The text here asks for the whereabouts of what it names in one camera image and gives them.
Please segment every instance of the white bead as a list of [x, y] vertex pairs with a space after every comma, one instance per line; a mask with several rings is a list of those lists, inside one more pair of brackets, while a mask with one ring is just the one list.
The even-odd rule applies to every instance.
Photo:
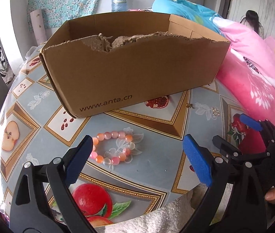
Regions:
[[130, 149], [130, 150], [133, 150], [134, 148], [135, 148], [135, 143], [131, 142], [131, 143], [129, 144], [129, 149]]
[[103, 165], [105, 165], [105, 166], [108, 166], [108, 165], [110, 165], [112, 162], [111, 162], [111, 160], [109, 159], [109, 158], [104, 158], [103, 159]]

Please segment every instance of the cardboard box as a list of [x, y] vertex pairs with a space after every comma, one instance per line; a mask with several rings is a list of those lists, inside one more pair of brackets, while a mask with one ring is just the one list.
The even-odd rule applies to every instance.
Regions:
[[[154, 34], [109, 51], [89, 43], [100, 41], [100, 33], [113, 42], [155, 32], [180, 36]], [[40, 58], [67, 112], [88, 117], [209, 84], [229, 45], [219, 34], [176, 15], [114, 12], [66, 21]]]

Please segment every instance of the bead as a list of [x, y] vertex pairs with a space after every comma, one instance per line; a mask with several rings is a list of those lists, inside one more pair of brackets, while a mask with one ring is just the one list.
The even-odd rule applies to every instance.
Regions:
[[96, 137], [92, 138], [93, 145], [97, 145], [99, 143], [99, 140]]
[[124, 148], [124, 149], [122, 150], [122, 152], [123, 152], [126, 156], [129, 156], [130, 153], [131, 153], [131, 151], [130, 151], [129, 148]]
[[111, 160], [110, 160], [109, 158], [104, 158], [104, 159], [103, 159], [103, 165], [109, 166], [111, 163], [112, 163], [112, 162], [111, 162]]
[[105, 132], [105, 133], [104, 133], [104, 138], [105, 138], [106, 140], [111, 139], [111, 137], [112, 137], [112, 133], [111, 133], [111, 132]]
[[126, 135], [126, 136], [125, 136], [125, 140], [126, 140], [127, 143], [132, 142], [132, 140], [133, 140], [132, 135]]
[[103, 134], [103, 133], [99, 133], [99, 134], [97, 135], [97, 139], [98, 139], [99, 141], [103, 141], [103, 140], [104, 140], [104, 134]]
[[92, 152], [90, 154], [90, 158], [92, 158], [92, 159], [96, 159], [97, 156], [98, 156], [98, 154], [96, 152]]
[[124, 131], [118, 132], [118, 137], [119, 137], [120, 139], [124, 139], [124, 138], [126, 137], [125, 132], [124, 132]]
[[118, 131], [112, 131], [112, 138], [117, 138], [118, 137]]
[[132, 142], [131, 142], [131, 143], [129, 144], [129, 149], [130, 149], [130, 150], [133, 150], [134, 148], [135, 148], [135, 143], [132, 143]]
[[116, 166], [120, 162], [120, 159], [118, 157], [112, 157], [112, 165]]
[[126, 158], [127, 158], [127, 156], [126, 156], [126, 154], [124, 154], [124, 153], [122, 152], [121, 154], [119, 154], [118, 158], [119, 158], [120, 161], [125, 161]]
[[101, 156], [101, 155], [98, 155], [97, 157], [96, 157], [96, 162], [97, 163], [99, 163], [99, 164], [101, 164], [102, 162], [103, 162], [103, 157]]

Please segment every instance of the bicycle wheel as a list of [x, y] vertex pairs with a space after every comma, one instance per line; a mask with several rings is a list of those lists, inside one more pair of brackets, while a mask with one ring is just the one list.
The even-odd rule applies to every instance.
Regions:
[[6, 69], [6, 60], [4, 58], [4, 55], [0, 49], [0, 74], [2, 77], [5, 77], [7, 74], [7, 69]]

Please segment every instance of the black hair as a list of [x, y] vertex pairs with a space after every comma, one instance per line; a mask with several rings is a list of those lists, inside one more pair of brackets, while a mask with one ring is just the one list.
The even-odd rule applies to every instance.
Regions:
[[254, 31], [259, 35], [259, 28], [262, 27], [262, 25], [259, 23], [259, 17], [256, 11], [248, 10], [240, 23], [243, 23], [244, 21], [247, 21], [249, 25], [254, 28]]

